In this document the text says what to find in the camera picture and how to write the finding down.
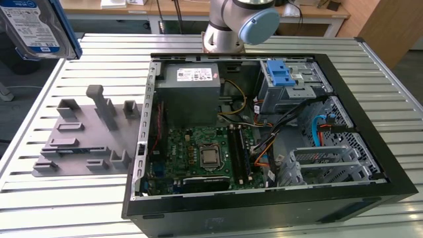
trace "motherboard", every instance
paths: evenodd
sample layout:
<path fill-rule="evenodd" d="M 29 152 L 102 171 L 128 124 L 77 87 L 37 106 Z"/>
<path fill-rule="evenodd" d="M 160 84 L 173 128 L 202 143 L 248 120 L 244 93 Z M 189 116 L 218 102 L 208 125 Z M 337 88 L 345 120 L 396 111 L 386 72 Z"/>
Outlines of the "motherboard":
<path fill-rule="evenodd" d="M 261 171 L 250 169 L 253 144 L 249 127 L 169 129 L 165 160 L 152 162 L 153 193 L 264 187 Z"/>

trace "slotted aluminum table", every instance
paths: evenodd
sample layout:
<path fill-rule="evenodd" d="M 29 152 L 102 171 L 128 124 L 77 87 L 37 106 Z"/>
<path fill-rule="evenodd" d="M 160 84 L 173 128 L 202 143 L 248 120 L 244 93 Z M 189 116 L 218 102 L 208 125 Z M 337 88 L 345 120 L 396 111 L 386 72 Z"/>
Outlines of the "slotted aluminum table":
<path fill-rule="evenodd" d="M 89 84 L 104 85 L 114 104 L 142 103 L 153 52 L 200 52 L 200 36 L 85 34 L 80 60 L 60 60 L 0 161 L 0 237 L 144 237 L 120 218 L 125 175 L 34 178 L 33 163 L 62 98 L 92 104 Z M 365 44 L 353 39 L 273 37 L 246 52 L 322 53 L 334 64 L 393 155 L 423 191 L 423 110 Z M 421 237 L 423 193 L 342 223 L 205 237 Z"/>

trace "black computer chassis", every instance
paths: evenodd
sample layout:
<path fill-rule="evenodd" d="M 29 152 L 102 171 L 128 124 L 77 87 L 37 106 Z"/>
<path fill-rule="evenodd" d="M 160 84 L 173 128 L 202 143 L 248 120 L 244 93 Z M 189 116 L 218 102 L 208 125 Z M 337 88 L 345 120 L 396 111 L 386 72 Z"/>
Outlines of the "black computer chassis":
<path fill-rule="evenodd" d="M 333 88 L 357 132 L 373 155 L 385 183 L 320 187 L 313 189 L 172 197 L 129 201 L 133 165 L 130 165 L 122 204 L 122 218 L 130 219 L 148 237 L 176 237 L 305 224 L 345 221 L 382 203 L 396 202 L 417 190 L 384 143 L 326 55 L 322 54 L 152 54 L 165 58 L 190 57 L 312 57 Z"/>

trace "blue drive bay latch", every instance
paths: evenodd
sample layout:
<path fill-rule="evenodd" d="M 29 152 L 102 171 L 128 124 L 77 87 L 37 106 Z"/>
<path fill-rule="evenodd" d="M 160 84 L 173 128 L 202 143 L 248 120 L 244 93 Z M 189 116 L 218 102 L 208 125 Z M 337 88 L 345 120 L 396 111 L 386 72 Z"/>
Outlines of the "blue drive bay latch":
<path fill-rule="evenodd" d="M 294 86 L 290 78 L 289 68 L 281 60 L 268 60 L 266 69 L 272 78 L 273 86 Z"/>

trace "power supply label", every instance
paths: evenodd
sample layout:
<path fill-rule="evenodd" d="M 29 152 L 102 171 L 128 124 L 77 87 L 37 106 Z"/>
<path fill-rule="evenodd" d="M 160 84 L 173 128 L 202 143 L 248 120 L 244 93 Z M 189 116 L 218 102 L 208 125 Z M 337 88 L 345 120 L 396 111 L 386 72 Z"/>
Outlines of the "power supply label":
<path fill-rule="evenodd" d="M 180 68 L 176 79 L 177 81 L 212 81 L 212 69 Z"/>
<path fill-rule="evenodd" d="M 0 8 L 25 45 L 34 52 L 60 49 L 49 26 L 40 20 L 40 9 L 30 0 L 0 0 Z"/>

